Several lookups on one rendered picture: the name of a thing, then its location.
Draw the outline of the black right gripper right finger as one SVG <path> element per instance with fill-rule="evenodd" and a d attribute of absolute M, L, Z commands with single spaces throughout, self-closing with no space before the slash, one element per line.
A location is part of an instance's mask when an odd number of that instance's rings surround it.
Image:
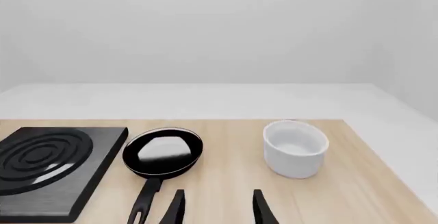
<path fill-rule="evenodd" d="M 260 189 L 253 191 L 253 215 L 255 224 L 279 224 Z"/>

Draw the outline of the black frying pan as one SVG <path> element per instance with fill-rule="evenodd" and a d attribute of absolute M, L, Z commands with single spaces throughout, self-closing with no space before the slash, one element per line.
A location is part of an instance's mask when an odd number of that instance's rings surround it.
<path fill-rule="evenodd" d="M 164 180 L 189 171 L 203 153 L 199 135 L 180 127 L 163 127 L 137 135 L 123 149 L 125 166 L 146 179 L 128 217 L 127 224 L 145 224 L 154 196 Z"/>

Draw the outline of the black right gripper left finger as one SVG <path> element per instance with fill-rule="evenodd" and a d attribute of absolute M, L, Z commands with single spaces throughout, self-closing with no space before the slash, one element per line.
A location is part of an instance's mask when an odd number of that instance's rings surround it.
<path fill-rule="evenodd" d="M 159 224 L 183 224 L 185 216 L 185 191 L 178 189 Z"/>

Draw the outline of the flat black stove plate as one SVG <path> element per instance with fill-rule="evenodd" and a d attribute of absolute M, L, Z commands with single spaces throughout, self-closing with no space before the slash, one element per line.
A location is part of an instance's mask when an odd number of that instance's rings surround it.
<path fill-rule="evenodd" d="M 0 223 L 73 223 L 126 127 L 21 127 L 0 141 Z"/>

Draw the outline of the white ceramic mug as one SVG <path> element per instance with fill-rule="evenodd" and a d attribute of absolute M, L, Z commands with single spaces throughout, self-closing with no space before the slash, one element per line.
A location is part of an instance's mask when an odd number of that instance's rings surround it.
<path fill-rule="evenodd" d="M 302 121 L 273 121 L 263 128 L 262 135 L 266 164 L 286 178 L 317 174 L 330 145 L 323 131 Z"/>

